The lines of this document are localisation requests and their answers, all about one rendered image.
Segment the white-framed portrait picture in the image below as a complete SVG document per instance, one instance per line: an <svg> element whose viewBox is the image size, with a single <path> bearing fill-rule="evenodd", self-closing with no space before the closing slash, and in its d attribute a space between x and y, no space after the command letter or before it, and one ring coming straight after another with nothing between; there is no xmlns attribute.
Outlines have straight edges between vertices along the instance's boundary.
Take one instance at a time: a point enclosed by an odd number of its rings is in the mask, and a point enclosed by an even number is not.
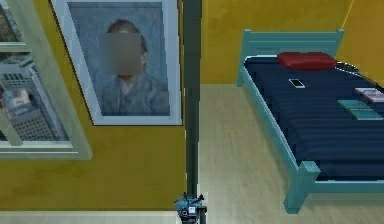
<svg viewBox="0 0 384 224"><path fill-rule="evenodd" d="M50 0L95 125L180 125L177 0Z"/></svg>

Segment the teal bed with navy mattress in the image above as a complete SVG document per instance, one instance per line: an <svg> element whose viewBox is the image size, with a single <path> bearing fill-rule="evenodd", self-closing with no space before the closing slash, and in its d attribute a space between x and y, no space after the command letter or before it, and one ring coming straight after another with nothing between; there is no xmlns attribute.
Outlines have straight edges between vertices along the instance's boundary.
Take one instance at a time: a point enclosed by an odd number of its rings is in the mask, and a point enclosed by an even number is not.
<svg viewBox="0 0 384 224"><path fill-rule="evenodd" d="M284 201L296 214L311 193L384 193L384 120L356 120L338 100L359 100L356 88L384 88L361 73L302 71L282 66L282 52L322 52L335 60L344 32L244 30L237 84L248 89L291 176ZM296 89L290 79L299 79Z"/></svg>

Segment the white-framed window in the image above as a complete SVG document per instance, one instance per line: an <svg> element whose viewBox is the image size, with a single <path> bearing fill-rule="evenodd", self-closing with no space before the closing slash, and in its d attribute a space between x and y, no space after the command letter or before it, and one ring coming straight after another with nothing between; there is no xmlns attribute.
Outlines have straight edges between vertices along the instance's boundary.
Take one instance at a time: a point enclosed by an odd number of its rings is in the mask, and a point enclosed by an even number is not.
<svg viewBox="0 0 384 224"><path fill-rule="evenodd" d="M89 160L33 0L0 0L0 160Z"/></svg>

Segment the red pillow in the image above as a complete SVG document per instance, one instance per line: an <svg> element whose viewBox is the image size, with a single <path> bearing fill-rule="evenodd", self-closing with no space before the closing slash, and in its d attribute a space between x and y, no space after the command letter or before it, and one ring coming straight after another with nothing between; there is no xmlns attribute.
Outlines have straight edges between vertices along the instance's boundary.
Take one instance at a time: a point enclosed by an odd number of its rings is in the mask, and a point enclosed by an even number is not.
<svg viewBox="0 0 384 224"><path fill-rule="evenodd" d="M282 52L277 55L277 60L286 68L302 71L327 70L337 64L332 56L322 52Z"/></svg>

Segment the teal book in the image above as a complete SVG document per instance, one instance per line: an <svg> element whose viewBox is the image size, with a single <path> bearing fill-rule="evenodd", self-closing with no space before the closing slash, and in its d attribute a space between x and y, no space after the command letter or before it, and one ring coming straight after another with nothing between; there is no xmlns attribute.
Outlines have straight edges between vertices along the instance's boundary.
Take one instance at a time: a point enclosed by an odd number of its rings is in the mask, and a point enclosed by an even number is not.
<svg viewBox="0 0 384 224"><path fill-rule="evenodd" d="M359 100L338 100L356 120L384 120L384 117Z"/></svg>

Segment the black white-rimmed oval thing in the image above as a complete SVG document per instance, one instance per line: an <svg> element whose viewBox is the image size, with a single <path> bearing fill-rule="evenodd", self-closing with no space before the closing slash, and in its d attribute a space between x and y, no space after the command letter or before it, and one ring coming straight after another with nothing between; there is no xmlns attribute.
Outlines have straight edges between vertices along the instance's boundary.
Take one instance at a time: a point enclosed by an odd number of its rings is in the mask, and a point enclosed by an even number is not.
<svg viewBox="0 0 384 224"><path fill-rule="evenodd" d="M359 69L356 66L349 64L349 63L346 63L346 62L341 62L341 61L338 61L336 63L336 69L338 69L340 71L348 72L351 74L359 74L360 73Z"/></svg>

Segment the pink and white book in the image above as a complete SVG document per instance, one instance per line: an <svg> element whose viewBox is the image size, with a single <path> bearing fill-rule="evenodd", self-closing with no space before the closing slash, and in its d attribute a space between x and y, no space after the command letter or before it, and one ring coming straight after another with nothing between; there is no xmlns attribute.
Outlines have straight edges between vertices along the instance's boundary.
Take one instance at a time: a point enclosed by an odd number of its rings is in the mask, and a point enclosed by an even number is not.
<svg viewBox="0 0 384 224"><path fill-rule="evenodd" d="M384 103L384 93L376 88L356 88L355 91L374 103Z"/></svg>

